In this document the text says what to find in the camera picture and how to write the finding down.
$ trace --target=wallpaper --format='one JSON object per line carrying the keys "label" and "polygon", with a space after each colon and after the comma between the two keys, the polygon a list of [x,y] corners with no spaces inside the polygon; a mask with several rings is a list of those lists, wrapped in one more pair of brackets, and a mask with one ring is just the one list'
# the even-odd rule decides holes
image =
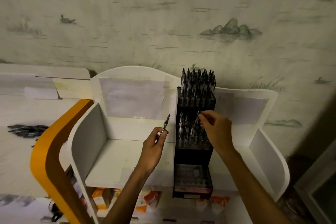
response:
{"label": "wallpaper", "polygon": [[0,0],[0,62],[125,65],[271,89],[264,130],[292,154],[336,85],[335,0]]}

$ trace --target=pen holder tier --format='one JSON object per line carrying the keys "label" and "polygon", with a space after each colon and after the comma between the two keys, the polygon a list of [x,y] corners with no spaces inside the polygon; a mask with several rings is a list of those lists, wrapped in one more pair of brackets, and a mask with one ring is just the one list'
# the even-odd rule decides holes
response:
{"label": "pen holder tier", "polygon": [[209,199],[213,186],[208,165],[213,147],[209,141],[190,138],[190,129],[185,132],[185,137],[181,140],[179,137],[180,115],[183,113],[184,116],[193,120],[200,109],[202,111],[214,110],[216,98],[212,94],[211,98],[205,99],[203,107],[196,104],[187,106],[184,104],[185,99],[181,97],[181,87],[177,88],[177,95],[173,197]]}

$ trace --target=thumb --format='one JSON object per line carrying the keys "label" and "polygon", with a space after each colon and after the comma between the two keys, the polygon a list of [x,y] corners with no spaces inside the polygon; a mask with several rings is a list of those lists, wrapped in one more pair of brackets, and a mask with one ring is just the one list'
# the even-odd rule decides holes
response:
{"label": "thumb", "polygon": [[203,114],[200,114],[198,117],[201,120],[205,129],[207,129],[211,126],[211,124],[208,122],[207,118]]}
{"label": "thumb", "polygon": [[157,142],[157,145],[163,147],[164,142],[166,141],[166,137],[167,137],[168,131],[165,129],[162,134],[160,135],[160,138]]}

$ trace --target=hand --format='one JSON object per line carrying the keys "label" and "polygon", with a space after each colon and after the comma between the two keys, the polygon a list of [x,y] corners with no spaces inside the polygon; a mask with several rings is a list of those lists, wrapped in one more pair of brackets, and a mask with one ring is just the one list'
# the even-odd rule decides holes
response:
{"label": "hand", "polygon": [[160,139],[155,144],[155,140],[159,137],[158,132],[161,132],[162,128],[155,127],[149,137],[143,142],[141,155],[137,164],[137,168],[150,175],[162,155],[162,147],[166,140],[167,130],[164,130],[160,136]]}
{"label": "hand", "polygon": [[231,120],[214,111],[201,112],[199,119],[210,143],[221,157],[236,151],[232,143]]}

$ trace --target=person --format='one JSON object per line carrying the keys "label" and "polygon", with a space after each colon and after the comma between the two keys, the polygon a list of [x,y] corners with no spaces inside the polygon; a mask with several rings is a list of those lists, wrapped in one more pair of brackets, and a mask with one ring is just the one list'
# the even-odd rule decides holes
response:
{"label": "person", "polygon": [[[233,147],[231,120],[214,111],[203,111],[199,118],[214,150],[228,168],[252,222],[254,224],[290,224],[291,222],[277,207]],[[138,164],[107,214],[104,223],[130,222],[138,195],[161,158],[162,147],[168,132],[164,130],[155,144],[160,131],[162,128],[154,128],[143,142]]]}

